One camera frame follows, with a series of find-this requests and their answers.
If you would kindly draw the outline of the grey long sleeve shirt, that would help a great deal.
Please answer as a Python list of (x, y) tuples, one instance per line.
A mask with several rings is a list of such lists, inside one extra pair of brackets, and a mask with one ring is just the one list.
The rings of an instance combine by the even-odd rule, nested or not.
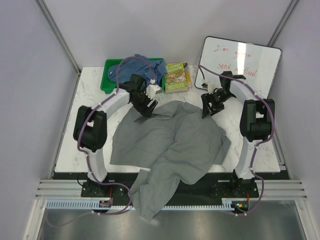
[(212, 165), (223, 163), (230, 145), (225, 130), (199, 107), (174, 100), (150, 118), (130, 108), (113, 135), (110, 163), (139, 167), (132, 203), (150, 221), (179, 183), (193, 185)]

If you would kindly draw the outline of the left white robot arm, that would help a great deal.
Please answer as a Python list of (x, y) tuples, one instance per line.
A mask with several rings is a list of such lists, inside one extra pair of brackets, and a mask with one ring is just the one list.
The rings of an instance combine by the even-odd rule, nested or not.
[(82, 105), (77, 111), (73, 139), (77, 148), (85, 154), (88, 178), (94, 181), (92, 191), (99, 197), (106, 196), (110, 185), (104, 181), (108, 175), (105, 167), (103, 147), (107, 141), (107, 121), (117, 110), (127, 104), (145, 118), (150, 118), (158, 104), (153, 97), (162, 91), (154, 79), (145, 86), (146, 80), (132, 74), (129, 81), (119, 83), (108, 97), (96, 107)]

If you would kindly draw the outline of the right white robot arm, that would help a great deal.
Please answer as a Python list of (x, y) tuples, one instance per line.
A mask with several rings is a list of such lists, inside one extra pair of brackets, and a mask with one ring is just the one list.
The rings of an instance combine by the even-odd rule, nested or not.
[(230, 98), (242, 104), (239, 130), (243, 144), (237, 166), (232, 173), (229, 191), (235, 197), (242, 196), (255, 179), (253, 164), (258, 147), (270, 141), (275, 132), (275, 101), (259, 96), (247, 83), (244, 75), (231, 71), (218, 74), (220, 88), (201, 95), (202, 117), (213, 116), (225, 109)]

